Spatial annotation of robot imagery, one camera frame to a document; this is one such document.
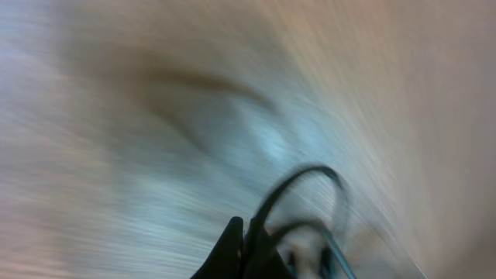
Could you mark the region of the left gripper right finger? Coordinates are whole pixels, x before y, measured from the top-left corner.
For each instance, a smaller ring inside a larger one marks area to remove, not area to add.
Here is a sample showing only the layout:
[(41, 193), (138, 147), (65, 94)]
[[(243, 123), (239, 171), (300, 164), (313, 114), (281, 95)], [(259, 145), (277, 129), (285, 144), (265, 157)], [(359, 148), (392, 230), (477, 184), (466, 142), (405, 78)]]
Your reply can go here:
[(277, 246), (296, 226), (282, 226), (269, 235), (263, 223), (256, 217), (250, 220), (243, 243), (242, 279), (294, 279), (294, 274), (277, 252)]

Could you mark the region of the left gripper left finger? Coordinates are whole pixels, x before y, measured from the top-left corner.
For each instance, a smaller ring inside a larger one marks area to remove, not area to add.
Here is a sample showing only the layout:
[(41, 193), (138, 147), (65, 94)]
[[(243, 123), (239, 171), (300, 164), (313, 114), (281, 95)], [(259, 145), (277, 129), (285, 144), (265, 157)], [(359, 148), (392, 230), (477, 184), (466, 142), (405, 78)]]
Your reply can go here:
[(232, 217), (191, 279), (236, 279), (243, 245), (243, 220)]

